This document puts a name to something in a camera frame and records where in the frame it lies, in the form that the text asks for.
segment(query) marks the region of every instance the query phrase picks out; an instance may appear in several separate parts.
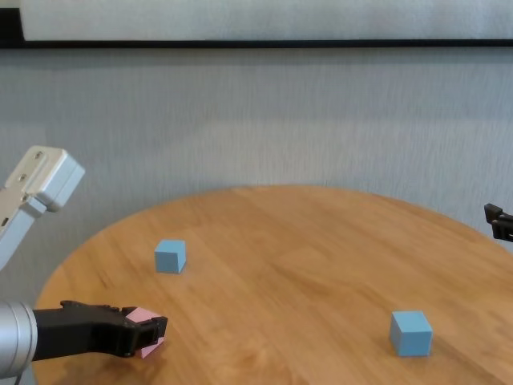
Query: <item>black trim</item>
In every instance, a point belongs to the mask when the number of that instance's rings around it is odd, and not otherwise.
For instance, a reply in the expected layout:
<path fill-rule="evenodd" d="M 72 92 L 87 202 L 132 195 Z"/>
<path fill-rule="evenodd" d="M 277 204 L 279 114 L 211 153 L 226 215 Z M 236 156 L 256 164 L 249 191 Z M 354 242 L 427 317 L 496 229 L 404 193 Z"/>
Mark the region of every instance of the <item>black trim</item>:
<path fill-rule="evenodd" d="M 18 8 L 0 8 L 0 47 L 23 43 L 22 16 Z"/>
<path fill-rule="evenodd" d="M 0 48 L 343 48 L 343 47 L 513 47 L 511 39 L 285 40 L 285 41 L 0 41 Z"/>

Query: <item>textured wall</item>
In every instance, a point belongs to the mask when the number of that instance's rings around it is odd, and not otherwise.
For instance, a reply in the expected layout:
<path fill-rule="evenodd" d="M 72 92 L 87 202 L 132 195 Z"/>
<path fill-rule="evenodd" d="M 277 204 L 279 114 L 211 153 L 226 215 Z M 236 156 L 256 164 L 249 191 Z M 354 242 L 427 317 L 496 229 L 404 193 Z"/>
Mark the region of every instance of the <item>textured wall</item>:
<path fill-rule="evenodd" d="M 2 271 L 2 296 L 34 302 L 130 213 L 241 184 L 358 188 L 489 233 L 483 204 L 513 210 L 512 100 L 511 50 L 2 51 L 0 179 L 32 144 L 87 169 Z"/>

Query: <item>wood grain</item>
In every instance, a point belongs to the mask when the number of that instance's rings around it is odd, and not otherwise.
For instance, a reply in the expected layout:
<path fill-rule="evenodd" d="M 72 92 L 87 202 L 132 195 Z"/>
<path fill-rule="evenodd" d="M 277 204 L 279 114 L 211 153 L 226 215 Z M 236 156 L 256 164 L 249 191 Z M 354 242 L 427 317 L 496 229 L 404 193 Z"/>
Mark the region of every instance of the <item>wood grain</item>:
<path fill-rule="evenodd" d="M 153 249 L 184 239 L 179 275 Z M 513 384 L 513 258 L 431 211 L 362 192 L 236 188 L 137 213 L 77 249 L 46 284 L 62 299 L 169 317 L 146 360 L 34 365 L 42 384 Z M 393 310 L 423 310 L 428 359 L 400 359 Z"/>

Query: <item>pink block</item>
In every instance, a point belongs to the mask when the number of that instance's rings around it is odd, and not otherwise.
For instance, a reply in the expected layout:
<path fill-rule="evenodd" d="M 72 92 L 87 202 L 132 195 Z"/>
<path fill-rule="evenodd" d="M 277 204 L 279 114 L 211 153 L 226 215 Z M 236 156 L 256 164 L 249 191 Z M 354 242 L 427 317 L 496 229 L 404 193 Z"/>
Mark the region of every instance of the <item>pink block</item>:
<path fill-rule="evenodd" d="M 142 322 L 147 321 L 148 319 L 154 318 L 154 317 L 160 317 L 158 314 L 152 313 L 149 310 L 143 309 L 142 307 L 138 307 L 134 311 L 132 311 L 127 318 L 130 319 L 133 322 Z M 159 341 L 155 345 L 144 347 L 143 349 L 137 351 L 137 355 L 145 359 L 147 355 L 152 353 L 159 345 L 164 342 L 164 337 L 160 337 Z"/>

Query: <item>wooden table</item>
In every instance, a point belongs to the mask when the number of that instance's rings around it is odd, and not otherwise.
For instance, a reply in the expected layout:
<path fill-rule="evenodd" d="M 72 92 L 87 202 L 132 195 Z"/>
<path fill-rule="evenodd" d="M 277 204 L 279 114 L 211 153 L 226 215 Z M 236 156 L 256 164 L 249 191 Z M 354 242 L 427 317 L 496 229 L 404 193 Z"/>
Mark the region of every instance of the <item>wooden table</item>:
<path fill-rule="evenodd" d="M 187 242 L 181 275 L 155 272 L 163 238 Z M 145 360 L 36 363 L 41 384 L 513 384 L 511 255 L 362 192 L 239 188 L 154 207 L 77 249 L 38 307 L 61 299 L 166 315 L 167 340 Z M 424 311 L 429 358 L 396 357 L 393 310 Z"/>

